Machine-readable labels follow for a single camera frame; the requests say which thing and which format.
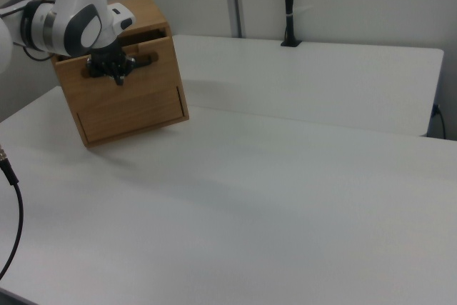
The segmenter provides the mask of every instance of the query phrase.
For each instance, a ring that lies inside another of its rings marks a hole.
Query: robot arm
[[[135,60],[125,55],[117,40],[135,22],[135,16],[121,4],[108,6],[107,0],[11,0],[0,9],[0,18],[0,31],[6,27],[14,44],[70,57],[90,54],[87,66],[92,76],[109,75],[122,85],[135,68]],[[4,36],[8,35],[1,35],[2,48],[11,41]]]

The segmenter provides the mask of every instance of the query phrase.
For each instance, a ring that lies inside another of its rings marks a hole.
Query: black cable
[[[22,203],[21,190],[19,189],[18,184],[14,184],[13,186],[14,186],[14,189],[16,190],[17,201],[19,203],[19,225],[17,227],[16,240],[14,241],[13,249],[11,250],[11,253],[9,254],[9,258],[5,264],[5,267],[3,267],[3,269],[0,272],[0,280],[3,278],[6,271],[9,268],[9,265],[12,263],[14,255],[16,255],[17,247],[19,246],[19,241],[21,241],[22,226],[24,225],[24,204]]]
[[[444,126],[444,118],[439,108],[436,109],[436,114],[439,114],[441,118],[441,124],[443,124],[443,139],[446,139],[446,127]]]
[[[6,12],[5,14],[0,14],[0,18],[5,18],[5,17],[7,17],[7,16],[10,16],[10,15],[12,15],[12,14],[15,14],[16,12],[22,11],[22,10],[24,10],[24,7],[25,7],[25,6],[19,7],[18,9],[15,9],[15,10],[10,11],[10,12]]]
[[[6,178],[8,179],[8,182],[10,185],[14,187],[16,190],[16,195],[17,195],[17,201],[19,204],[19,225],[17,227],[17,234],[16,234],[16,239],[14,240],[14,245],[13,245],[13,250],[11,250],[11,253],[9,254],[8,261],[5,264],[5,267],[0,271],[0,280],[3,278],[5,275],[6,271],[9,268],[9,265],[13,261],[14,255],[16,255],[17,247],[19,245],[19,241],[21,240],[21,234],[22,234],[22,225],[24,223],[24,205],[22,204],[22,195],[21,195],[21,190],[19,189],[19,180],[16,177],[16,174],[13,171],[13,168],[11,167],[11,164],[9,163],[8,157],[6,157],[5,151],[1,148],[0,146],[0,169],[4,172]]]
[[[24,53],[26,53],[26,55],[34,60],[34,61],[38,61],[38,62],[43,62],[43,61],[48,61],[49,59],[52,59],[54,57],[55,54],[51,54],[49,55],[48,57],[45,57],[44,59],[37,59],[36,57],[33,57],[28,51],[27,51],[27,48],[25,46],[22,47],[22,49],[24,50]]]

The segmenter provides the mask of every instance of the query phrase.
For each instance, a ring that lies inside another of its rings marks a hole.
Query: drawer handle
[[[110,64],[102,62],[101,65],[94,68],[92,66],[92,61],[88,59],[86,68],[89,70],[89,75],[91,77],[99,78],[100,76],[110,76],[114,79],[118,86],[122,86],[124,84],[124,78],[134,69],[149,66],[158,60],[159,55],[156,52],[148,55],[135,56],[134,58],[125,55],[122,66],[118,66],[114,61],[112,61]]]

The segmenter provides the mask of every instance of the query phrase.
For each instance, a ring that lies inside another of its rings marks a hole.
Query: wooden drawer
[[[150,1],[129,8],[141,8],[144,17],[144,7],[151,5]],[[127,30],[120,42],[127,55],[152,62],[134,69],[123,86],[117,86],[108,76],[90,77],[86,69],[88,56],[53,58],[71,114],[87,147],[189,119],[169,27],[152,26],[144,18],[140,22],[144,26]]]

